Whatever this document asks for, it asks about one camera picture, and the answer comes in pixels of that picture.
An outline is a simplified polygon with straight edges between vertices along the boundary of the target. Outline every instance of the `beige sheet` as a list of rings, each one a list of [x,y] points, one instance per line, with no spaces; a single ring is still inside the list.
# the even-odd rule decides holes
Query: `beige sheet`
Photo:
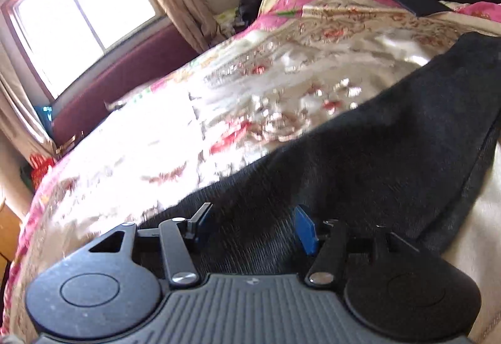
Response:
[[[501,34],[499,23],[451,12],[418,19],[390,0],[265,0],[261,10],[268,13],[245,35],[114,112],[44,179],[9,280],[4,322],[11,333],[36,337],[24,309],[27,285],[93,236],[141,222],[356,108],[462,33]],[[446,255],[482,289],[475,339],[501,310],[501,292],[489,279],[501,270],[494,241],[500,153],[498,147],[493,174]],[[487,249],[495,256],[479,254]]]

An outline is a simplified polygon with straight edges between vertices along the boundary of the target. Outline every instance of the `floral bedspread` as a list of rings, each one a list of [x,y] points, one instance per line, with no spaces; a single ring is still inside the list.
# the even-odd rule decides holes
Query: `floral bedspread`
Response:
[[[113,112],[49,173],[22,230],[1,333],[36,332],[24,292],[124,221],[175,205],[392,86],[465,32],[501,24],[392,0],[264,0],[260,17]]]

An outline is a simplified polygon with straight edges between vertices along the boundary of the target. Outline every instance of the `silver screw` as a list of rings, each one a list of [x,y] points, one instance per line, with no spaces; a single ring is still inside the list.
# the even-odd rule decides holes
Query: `silver screw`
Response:
[[[172,277],[172,281],[178,285],[189,285],[197,281],[199,276],[193,272],[178,272]]]
[[[329,272],[315,272],[310,275],[310,282],[316,285],[328,285],[334,281],[334,275]]]

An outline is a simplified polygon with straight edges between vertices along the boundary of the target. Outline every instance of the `orange bag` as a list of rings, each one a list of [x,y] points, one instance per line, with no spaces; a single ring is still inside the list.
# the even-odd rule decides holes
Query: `orange bag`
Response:
[[[33,153],[29,157],[29,163],[32,165],[31,172],[33,187],[36,190],[49,169],[56,165],[52,157],[43,157],[39,153]]]

